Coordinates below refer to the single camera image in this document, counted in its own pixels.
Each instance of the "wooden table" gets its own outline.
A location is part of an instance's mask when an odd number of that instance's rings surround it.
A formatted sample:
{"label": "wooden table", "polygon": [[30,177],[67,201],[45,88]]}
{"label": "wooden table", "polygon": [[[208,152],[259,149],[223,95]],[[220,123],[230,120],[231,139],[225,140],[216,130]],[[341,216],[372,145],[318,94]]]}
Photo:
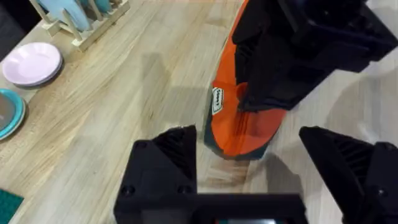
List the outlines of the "wooden table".
{"label": "wooden table", "polygon": [[[202,132],[208,89],[240,5],[133,0],[85,53],[71,37],[51,39],[36,27],[22,44],[55,44],[65,68],[35,90],[0,75],[0,88],[29,103],[22,129],[0,143],[0,188],[25,198],[11,223],[115,223],[112,207],[133,142],[185,124]],[[398,34],[396,2],[370,5]],[[310,223],[340,223],[299,129],[318,125],[398,144],[397,58],[394,51],[362,74],[335,72],[288,114],[260,161],[224,161],[199,138],[199,191],[298,192]]]}

